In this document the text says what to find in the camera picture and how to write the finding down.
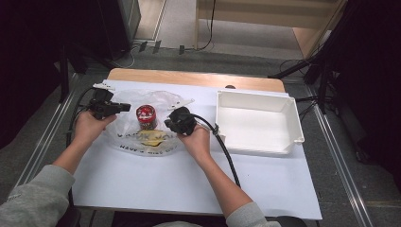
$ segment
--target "white tabletop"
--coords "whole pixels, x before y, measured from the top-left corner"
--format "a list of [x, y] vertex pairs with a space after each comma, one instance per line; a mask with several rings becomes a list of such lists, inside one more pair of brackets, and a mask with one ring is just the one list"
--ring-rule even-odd
[[[105, 80], [116, 91], [150, 89], [194, 98], [191, 112], [215, 122], [219, 88]], [[247, 91], [256, 94], [275, 94]], [[76, 171], [73, 186], [78, 207], [163, 213], [221, 214], [213, 190], [183, 145], [165, 157], [143, 157], [121, 151], [102, 134], [89, 148]], [[232, 177], [216, 138], [212, 155]], [[242, 189], [265, 216], [322, 219], [302, 146], [282, 158], [232, 154]]]

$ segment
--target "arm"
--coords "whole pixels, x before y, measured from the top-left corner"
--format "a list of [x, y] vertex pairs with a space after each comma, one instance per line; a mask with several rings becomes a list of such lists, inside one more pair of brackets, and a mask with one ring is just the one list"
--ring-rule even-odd
[[280, 227], [276, 221], [266, 221], [257, 204], [231, 181], [212, 158], [208, 130], [197, 125], [190, 136], [179, 134], [178, 137], [206, 175], [228, 226]]
[[81, 113], [71, 145], [30, 183], [14, 188], [0, 206], [0, 226], [55, 226], [68, 207], [67, 193], [80, 159], [114, 120], [115, 115], [99, 121], [89, 112]]
[[73, 142], [53, 163], [74, 174], [86, 150], [97, 139], [108, 124], [116, 119], [115, 115], [102, 120], [95, 119], [90, 112], [81, 113], [77, 119]]
[[197, 125], [190, 136], [179, 134], [179, 138], [206, 175], [224, 217], [229, 217], [239, 207], [252, 202], [252, 199], [231, 181], [212, 158], [209, 131]]

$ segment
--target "clear plastic bag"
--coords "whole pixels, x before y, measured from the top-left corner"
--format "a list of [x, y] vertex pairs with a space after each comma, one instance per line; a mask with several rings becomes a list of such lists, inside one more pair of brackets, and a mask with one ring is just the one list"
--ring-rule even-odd
[[[177, 133], [166, 127], [164, 122], [171, 114], [168, 109], [183, 101], [180, 96], [165, 91], [126, 90], [114, 93], [112, 101], [131, 105], [129, 112], [119, 113], [106, 128], [112, 146], [141, 156], [165, 156], [180, 143]], [[155, 109], [157, 126], [152, 131], [141, 130], [137, 119], [136, 110], [143, 105]]]

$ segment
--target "white plastic tray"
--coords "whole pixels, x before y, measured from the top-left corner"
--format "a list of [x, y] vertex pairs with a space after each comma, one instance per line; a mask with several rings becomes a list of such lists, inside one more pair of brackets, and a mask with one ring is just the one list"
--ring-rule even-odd
[[216, 122], [232, 153], [285, 155], [305, 140], [293, 97], [218, 91]]

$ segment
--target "yellow food item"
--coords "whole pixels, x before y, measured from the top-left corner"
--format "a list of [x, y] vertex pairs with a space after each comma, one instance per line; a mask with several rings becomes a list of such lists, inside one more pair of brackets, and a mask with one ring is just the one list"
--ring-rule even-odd
[[145, 146], [158, 147], [163, 141], [166, 133], [157, 130], [142, 130], [137, 133], [137, 138]]

